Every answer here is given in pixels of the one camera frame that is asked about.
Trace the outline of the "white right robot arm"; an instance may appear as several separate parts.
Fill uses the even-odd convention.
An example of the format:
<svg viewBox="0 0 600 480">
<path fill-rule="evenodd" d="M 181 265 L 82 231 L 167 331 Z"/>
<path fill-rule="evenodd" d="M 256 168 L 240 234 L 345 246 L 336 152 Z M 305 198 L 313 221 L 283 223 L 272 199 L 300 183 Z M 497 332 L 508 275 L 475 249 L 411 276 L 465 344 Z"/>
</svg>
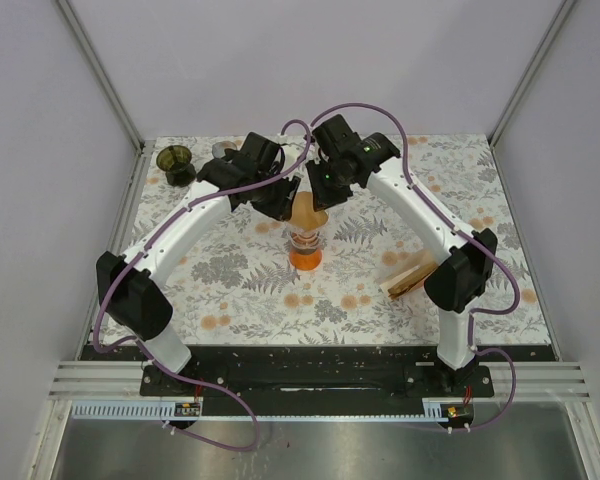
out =
<svg viewBox="0 0 600 480">
<path fill-rule="evenodd" d="M 357 185 L 393 209 L 432 255 L 435 268 L 424 290 L 438 308 L 440 337 L 425 383 L 449 396 L 460 394 L 477 367 L 469 311 L 491 277 L 495 234 L 479 233 L 453 218 L 413 175 L 404 173 L 399 148 L 384 134 L 362 138 L 337 114 L 313 128 L 312 138 L 319 158 L 306 167 L 314 209 L 345 203 Z"/>
</svg>

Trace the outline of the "brown paper coffee filter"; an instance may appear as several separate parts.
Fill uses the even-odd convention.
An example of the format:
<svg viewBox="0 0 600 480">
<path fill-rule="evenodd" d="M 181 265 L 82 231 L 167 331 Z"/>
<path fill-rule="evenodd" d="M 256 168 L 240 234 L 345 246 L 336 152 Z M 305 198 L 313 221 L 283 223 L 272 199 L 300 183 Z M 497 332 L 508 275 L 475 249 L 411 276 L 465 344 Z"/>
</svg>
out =
<svg viewBox="0 0 600 480">
<path fill-rule="evenodd" d="M 312 232 L 322 228 L 328 222 L 328 214 L 324 210 L 315 211 L 313 194 L 300 191 L 295 195 L 291 218 L 288 224 L 301 232 Z"/>
</svg>

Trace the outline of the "clear plastic dripper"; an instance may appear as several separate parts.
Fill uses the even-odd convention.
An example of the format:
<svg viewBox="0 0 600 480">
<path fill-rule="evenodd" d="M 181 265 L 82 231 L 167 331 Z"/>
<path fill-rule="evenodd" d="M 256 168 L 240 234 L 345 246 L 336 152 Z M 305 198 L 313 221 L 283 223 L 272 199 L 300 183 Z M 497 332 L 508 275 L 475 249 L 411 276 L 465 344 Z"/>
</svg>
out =
<svg viewBox="0 0 600 480">
<path fill-rule="evenodd" d="M 290 249 L 307 254 L 322 246 L 322 237 L 327 221 L 324 218 L 290 220 L 286 223 L 286 233 L 289 237 Z"/>
</svg>

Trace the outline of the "orange glass carafe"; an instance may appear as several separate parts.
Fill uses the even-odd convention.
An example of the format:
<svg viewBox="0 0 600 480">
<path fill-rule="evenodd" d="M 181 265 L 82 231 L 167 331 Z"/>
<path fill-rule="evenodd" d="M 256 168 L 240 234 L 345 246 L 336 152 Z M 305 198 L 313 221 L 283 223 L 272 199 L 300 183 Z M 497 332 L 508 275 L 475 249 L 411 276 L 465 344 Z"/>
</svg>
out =
<svg viewBox="0 0 600 480">
<path fill-rule="evenodd" d="M 315 270 L 321 264 L 322 259 L 322 249 L 317 245 L 291 244 L 289 262 L 297 270 Z"/>
</svg>

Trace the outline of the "orange coffee filter pack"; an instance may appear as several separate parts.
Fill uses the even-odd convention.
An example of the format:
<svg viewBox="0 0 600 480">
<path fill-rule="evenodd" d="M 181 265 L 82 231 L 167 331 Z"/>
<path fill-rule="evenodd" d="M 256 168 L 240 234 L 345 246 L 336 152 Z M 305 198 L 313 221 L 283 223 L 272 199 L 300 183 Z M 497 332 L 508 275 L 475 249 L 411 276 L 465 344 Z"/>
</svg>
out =
<svg viewBox="0 0 600 480">
<path fill-rule="evenodd" d="M 395 271 L 380 282 L 381 290 L 392 300 L 421 288 L 438 264 L 427 249 L 408 256 Z"/>
</svg>

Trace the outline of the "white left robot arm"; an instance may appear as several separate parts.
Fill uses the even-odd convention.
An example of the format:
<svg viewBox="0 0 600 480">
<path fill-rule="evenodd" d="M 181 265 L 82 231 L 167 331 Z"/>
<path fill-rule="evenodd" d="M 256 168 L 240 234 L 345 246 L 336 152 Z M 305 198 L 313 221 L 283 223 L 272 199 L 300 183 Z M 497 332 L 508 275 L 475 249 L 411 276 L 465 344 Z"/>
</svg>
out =
<svg viewBox="0 0 600 480">
<path fill-rule="evenodd" d="M 170 324 L 173 307 L 162 288 L 181 258 L 239 205 L 288 219 L 300 182 L 294 172 L 307 153 L 251 132 L 239 150 L 206 162 L 185 197 L 150 233 L 123 253 L 106 251 L 97 260 L 100 308 L 93 333 L 110 317 L 165 368 L 165 387 L 176 395 L 192 391 L 197 382 L 188 365 L 192 354 Z"/>
</svg>

